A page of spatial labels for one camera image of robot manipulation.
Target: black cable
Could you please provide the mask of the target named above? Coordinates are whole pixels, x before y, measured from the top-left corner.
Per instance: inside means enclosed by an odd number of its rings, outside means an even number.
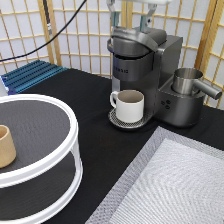
[[[33,54],[34,52],[40,50],[41,48],[47,46],[49,43],[51,43],[55,38],[57,38],[59,36],[59,34],[61,34],[61,32],[66,29],[66,27],[71,23],[71,21],[76,17],[76,15],[79,13],[80,9],[82,8],[82,6],[86,3],[87,0],[84,0],[82,2],[82,4],[79,6],[79,8],[77,9],[77,11],[75,12],[75,14],[72,16],[72,18],[65,24],[65,26],[52,38],[50,39],[47,43],[45,43],[44,45],[38,47],[37,49],[27,53],[27,54],[24,54],[24,55],[20,55],[20,56],[16,56],[16,57],[12,57],[12,58],[6,58],[6,59],[2,59],[0,60],[0,62],[3,62],[3,61],[8,61],[8,60],[12,60],[12,59],[17,59],[17,58],[22,58],[22,57],[26,57],[30,54]]]

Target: white rim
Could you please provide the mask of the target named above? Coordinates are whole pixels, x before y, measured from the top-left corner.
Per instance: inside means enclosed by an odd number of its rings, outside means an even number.
[[[58,212],[60,212],[73,198],[74,194],[78,190],[78,187],[81,183],[82,174],[83,174],[83,167],[80,160],[80,167],[76,167],[76,173],[75,177],[72,181],[71,186],[68,188],[68,190],[60,197],[54,204],[49,206],[48,208],[42,210],[41,212],[38,212],[34,215],[28,216],[26,218],[22,219],[16,219],[16,220],[7,220],[7,221],[0,221],[0,224],[39,224],[43,223],[44,221],[52,218],[55,216]]]
[[[43,159],[26,166],[24,168],[11,172],[0,174],[0,188],[16,185],[30,180],[40,174],[46,172],[57,163],[59,163],[72,149],[78,138],[78,124],[72,109],[64,102],[53,97],[37,95],[37,94],[20,94],[14,96],[5,96],[0,98],[0,103],[18,101],[18,100],[38,100],[48,102],[60,107],[68,115],[70,120],[70,131],[62,144],[48,156]]]

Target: black tabletop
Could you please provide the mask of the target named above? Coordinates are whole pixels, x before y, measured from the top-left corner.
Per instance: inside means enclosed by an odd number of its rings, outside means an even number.
[[[67,103],[79,123],[83,179],[71,202],[48,224],[87,221],[158,126],[224,150],[224,111],[203,107],[191,128],[178,129],[152,119],[135,132],[115,129],[108,120],[111,80],[70,69],[26,90]]]

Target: cup rim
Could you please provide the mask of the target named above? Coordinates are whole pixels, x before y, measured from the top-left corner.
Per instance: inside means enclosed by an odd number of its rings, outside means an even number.
[[[1,128],[1,127],[3,127],[3,128],[6,129],[6,133],[5,133],[2,137],[0,137],[0,141],[3,140],[4,138],[6,138],[7,135],[8,135],[8,133],[9,133],[9,128],[8,128],[7,126],[5,126],[5,125],[0,125],[0,128]]]
[[[123,93],[123,92],[129,92],[129,91],[137,92],[138,94],[140,94],[140,95],[142,96],[142,99],[139,100],[138,102],[135,102],[135,103],[127,103],[127,102],[124,102],[124,101],[122,101],[121,99],[119,99],[119,95],[120,95],[121,93]],[[119,101],[121,101],[122,103],[133,105],[133,104],[140,103],[142,100],[144,100],[144,95],[143,95],[140,91],[138,91],[138,90],[134,90],[134,89],[125,89],[125,90],[122,90],[122,91],[120,91],[120,92],[118,93],[118,95],[117,95],[117,99],[118,99]]]

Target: beige cup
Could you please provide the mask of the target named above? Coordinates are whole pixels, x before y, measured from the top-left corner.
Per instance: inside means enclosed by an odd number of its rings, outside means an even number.
[[[8,127],[0,125],[0,168],[8,166],[16,158],[16,149]]]

